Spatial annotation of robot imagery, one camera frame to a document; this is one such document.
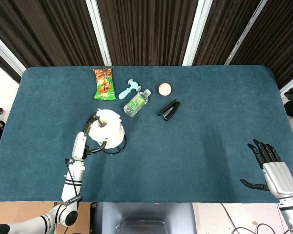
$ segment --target brown curtain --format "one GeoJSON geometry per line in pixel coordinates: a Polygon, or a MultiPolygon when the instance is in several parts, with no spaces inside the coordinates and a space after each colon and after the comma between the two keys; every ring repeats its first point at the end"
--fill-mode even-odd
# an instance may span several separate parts
{"type": "Polygon", "coordinates": [[[224,64],[260,0],[213,0],[193,65],[224,64]]]}
{"type": "Polygon", "coordinates": [[[279,88],[293,79],[293,0],[270,0],[231,64],[270,67],[279,88]]]}
{"type": "Polygon", "coordinates": [[[4,70],[13,80],[20,82],[19,74],[0,56],[0,68],[4,70]]]}
{"type": "Polygon", "coordinates": [[[104,64],[84,0],[0,0],[0,39],[25,67],[104,64]]]}
{"type": "Polygon", "coordinates": [[[113,65],[181,65],[198,0],[97,0],[113,65]]]}

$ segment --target black stapler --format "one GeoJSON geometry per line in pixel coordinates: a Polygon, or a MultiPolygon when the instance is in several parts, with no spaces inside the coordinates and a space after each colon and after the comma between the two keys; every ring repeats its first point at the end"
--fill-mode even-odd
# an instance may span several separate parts
{"type": "Polygon", "coordinates": [[[162,109],[157,115],[163,116],[164,120],[168,121],[176,113],[179,105],[180,105],[180,102],[178,102],[175,99],[170,104],[168,104],[166,107],[164,107],[164,109],[162,109]]]}

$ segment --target chip bag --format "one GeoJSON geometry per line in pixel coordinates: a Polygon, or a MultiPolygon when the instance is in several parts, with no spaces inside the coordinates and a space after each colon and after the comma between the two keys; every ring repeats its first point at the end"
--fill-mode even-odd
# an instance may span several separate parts
{"type": "Polygon", "coordinates": [[[93,69],[97,80],[97,92],[94,96],[96,100],[115,100],[115,90],[112,78],[112,69],[93,69]]]}

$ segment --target blue tablecloth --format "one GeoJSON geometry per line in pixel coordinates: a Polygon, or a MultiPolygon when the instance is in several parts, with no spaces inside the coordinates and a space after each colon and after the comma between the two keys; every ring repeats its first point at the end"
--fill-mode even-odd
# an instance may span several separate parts
{"type": "Polygon", "coordinates": [[[0,201],[61,200],[65,158],[97,108],[121,115],[127,147],[89,156],[84,201],[277,202],[240,179],[263,183],[247,143],[273,145],[293,174],[293,134],[270,69],[264,66],[113,67],[117,94],[133,78],[150,89],[133,118],[124,100],[94,100],[93,67],[33,67],[23,74],[0,143],[0,201]],[[172,93],[160,96],[160,83],[172,93]],[[172,119],[157,112],[177,98],[172,119]]]}

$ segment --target plastic toy hammer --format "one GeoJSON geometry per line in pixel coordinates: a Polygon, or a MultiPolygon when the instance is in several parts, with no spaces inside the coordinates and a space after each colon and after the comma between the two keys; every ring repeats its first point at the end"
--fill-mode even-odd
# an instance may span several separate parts
{"type": "Polygon", "coordinates": [[[124,99],[133,89],[135,89],[137,92],[141,90],[141,86],[139,86],[137,82],[133,81],[133,79],[130,79],[128,81],[128,84],[130,85],[130,87],[126,88],[118,95],[119,99],[124,99]]]}

